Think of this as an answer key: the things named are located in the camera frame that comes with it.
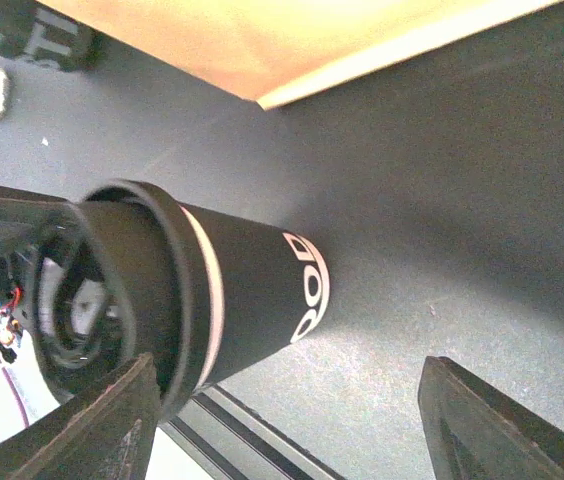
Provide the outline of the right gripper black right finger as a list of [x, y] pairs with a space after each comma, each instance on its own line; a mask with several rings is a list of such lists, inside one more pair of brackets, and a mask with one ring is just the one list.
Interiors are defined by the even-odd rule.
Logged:
[[418, 405], [437, 479], [564, 479], [564, 431], [452, 359], [425, 359]]

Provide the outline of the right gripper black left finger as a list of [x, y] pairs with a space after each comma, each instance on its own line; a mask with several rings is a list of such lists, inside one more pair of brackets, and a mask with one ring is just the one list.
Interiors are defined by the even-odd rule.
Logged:
[[0, 443], [0, 479], [143, 479], [160, 414], [143, 353]]

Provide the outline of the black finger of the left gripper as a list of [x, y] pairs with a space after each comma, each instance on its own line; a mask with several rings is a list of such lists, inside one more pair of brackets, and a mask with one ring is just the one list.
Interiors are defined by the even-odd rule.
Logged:
[[70, 269], [82, 260], [82, 231], [62, 197], [0, 186], [0, 302], [29, 306], [41, 298], [47, 260]]

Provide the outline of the orange kraft paper bag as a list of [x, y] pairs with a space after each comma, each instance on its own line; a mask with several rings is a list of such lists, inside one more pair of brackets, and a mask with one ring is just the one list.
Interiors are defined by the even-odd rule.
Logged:
[[47, 5], [270, 110], [551, 4], [54, 0]]

